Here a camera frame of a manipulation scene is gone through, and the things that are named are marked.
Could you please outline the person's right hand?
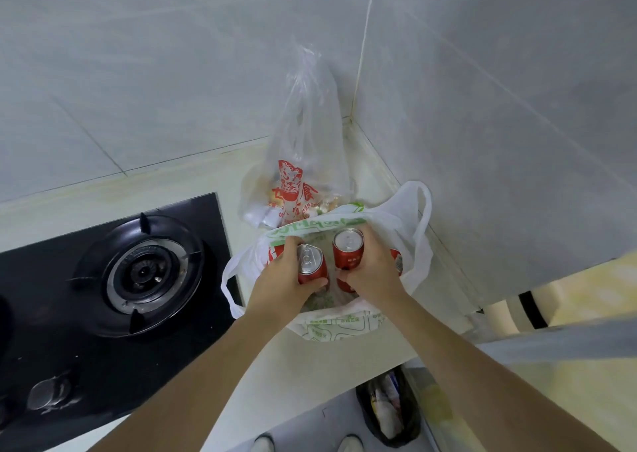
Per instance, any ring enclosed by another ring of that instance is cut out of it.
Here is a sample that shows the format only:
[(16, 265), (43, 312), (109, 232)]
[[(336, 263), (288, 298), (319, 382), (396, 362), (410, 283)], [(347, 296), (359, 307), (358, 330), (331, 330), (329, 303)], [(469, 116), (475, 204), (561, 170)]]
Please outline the person's right hand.
[(362, 289), (358, 295), (390, 316), (397, 304), (409, 297), (394, 266), (390, 248), (369, 224), (359, 229), (364, 236), (364, 252), (356, 268), (362, 268)]

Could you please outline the person's left hand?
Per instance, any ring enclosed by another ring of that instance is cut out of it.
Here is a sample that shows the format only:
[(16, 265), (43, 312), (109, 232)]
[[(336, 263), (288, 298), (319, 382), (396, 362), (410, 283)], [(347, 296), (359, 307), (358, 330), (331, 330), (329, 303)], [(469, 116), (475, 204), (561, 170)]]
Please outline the person's left hand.
[(285, 239), (283, 253), (269, 263), (256, 280), (245, 316), (273, 333), (280, 332), (301, 311), (310, 295), (298, 292), (299, 237)]

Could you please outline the person's right forearm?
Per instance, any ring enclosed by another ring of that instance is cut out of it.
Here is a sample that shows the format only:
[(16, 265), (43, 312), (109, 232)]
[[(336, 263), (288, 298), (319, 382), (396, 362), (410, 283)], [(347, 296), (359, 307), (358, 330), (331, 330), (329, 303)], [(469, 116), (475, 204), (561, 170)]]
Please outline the person's right forearm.
[(618, 452), (405, 293), (378, 307), (488, 452)]

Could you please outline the white post with black band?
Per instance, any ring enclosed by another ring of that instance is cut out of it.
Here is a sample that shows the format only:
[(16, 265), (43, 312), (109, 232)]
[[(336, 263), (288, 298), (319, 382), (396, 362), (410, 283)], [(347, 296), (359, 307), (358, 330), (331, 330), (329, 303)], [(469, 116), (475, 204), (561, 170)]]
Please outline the white post with black band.
[(564, 299), (563, 286), (554, 281), (488, 305), (481, 311), (493, 334), (506, 337), (552, 327)]

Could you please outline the person's left forearm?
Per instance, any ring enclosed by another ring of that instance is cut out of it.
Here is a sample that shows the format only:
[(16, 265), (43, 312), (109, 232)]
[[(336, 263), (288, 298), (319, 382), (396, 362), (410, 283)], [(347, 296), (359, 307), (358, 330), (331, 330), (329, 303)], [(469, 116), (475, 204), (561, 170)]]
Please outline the person's left forearm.
[(88, 452), (200, 452), (236, 386), (299, 307), (252, 303), (227, 332)]

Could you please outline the white green-print plastic bag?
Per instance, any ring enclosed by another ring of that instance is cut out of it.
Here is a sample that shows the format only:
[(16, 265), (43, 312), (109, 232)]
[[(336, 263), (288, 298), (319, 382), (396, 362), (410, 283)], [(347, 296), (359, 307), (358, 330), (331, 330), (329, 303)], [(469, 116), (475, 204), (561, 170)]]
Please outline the white green-print plastic bag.
[(433, 251), (426, 238), (432, 204), (431, 192), (426, 184), (409, 181), (379, 206), (342, 205), (326, 214), (267, 231), (234, 255), (223, 270), (220, 287), (232, 316), (242, 316), (245, 307), (235, 303), (231, 297), (229, 279), (238, 276), (253, 284), (268, 264), (269, 246), (284, 244), (285, 238), (292, 235), (323, 251), (330, 284), (327, 291), (310, 296), (287, 327), (306, 340), (318, 342), (334, 342), (376, 330), (386, 317), (358, 294), (344, 293), (336, 283), (332, 239), (342, 228), (358, 228), (370, 223), (387, 246), (402, 254), (400, 280), (405, 291), (412, 295), (427, 279), (433, 259)]

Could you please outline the black-lined trash bin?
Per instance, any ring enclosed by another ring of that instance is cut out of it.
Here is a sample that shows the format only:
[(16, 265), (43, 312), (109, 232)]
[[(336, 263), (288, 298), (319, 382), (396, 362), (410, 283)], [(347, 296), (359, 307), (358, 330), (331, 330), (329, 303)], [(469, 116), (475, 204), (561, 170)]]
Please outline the black-lined trash bin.
[(355, 396), (368, 430), (384, 446), (401, 448), (420, 435), (420, 409), (401, 367), (356, 386)]

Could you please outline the black glass gas stove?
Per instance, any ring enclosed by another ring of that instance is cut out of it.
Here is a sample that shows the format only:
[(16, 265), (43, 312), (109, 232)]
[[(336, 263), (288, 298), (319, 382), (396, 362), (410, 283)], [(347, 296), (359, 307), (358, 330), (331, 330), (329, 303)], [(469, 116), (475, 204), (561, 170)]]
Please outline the black glass gas stove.
[[(217, 194), (142, 213), (176, 217), (203, 240), (205, 257), (194, 296), (143, 334), (89, 333), (68, 284), (91, 245), (139, 214), (0, 253), (0, 452), (44, 452), (132, 413), (235, 321), (220, 287), (230, 250)], [(78, 378), (73, 400), (28, 411), (32, 386), (61, 374)]]

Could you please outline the clear red-print plastic bag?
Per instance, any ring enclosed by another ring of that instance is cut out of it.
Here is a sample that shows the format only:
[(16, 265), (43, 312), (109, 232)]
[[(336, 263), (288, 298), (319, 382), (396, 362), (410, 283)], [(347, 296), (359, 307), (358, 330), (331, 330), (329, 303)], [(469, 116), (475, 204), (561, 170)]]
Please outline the clear red-print plastic bag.
[(244, 222), (278, 228), (352, 200), (342, 120), (327, 61), (313, 46), (295, 44), (265, 157), (242, 181), (238, 215)]

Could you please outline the black stove burner grate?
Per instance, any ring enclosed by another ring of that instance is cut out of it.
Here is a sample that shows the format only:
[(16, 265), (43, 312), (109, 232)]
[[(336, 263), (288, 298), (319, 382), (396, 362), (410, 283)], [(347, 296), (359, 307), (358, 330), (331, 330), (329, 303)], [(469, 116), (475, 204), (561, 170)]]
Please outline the black stove burner grate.
[(91, 245), (68, 284), (83, 327), (120, 338), (159, 327), (194, 296), (204, 243), (176, 217), (144, 214)]

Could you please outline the silver stove knob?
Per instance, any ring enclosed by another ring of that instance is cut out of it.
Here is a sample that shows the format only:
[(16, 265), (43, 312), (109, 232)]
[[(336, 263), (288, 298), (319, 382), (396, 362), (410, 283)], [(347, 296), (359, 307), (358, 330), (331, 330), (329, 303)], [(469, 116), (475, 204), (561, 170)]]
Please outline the silver stove knob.
[(66, 406), (75, 396), (77, 383), (74, 374), (61, 374), (36, 383), (28, 392), (26, 409), (43, 413)]

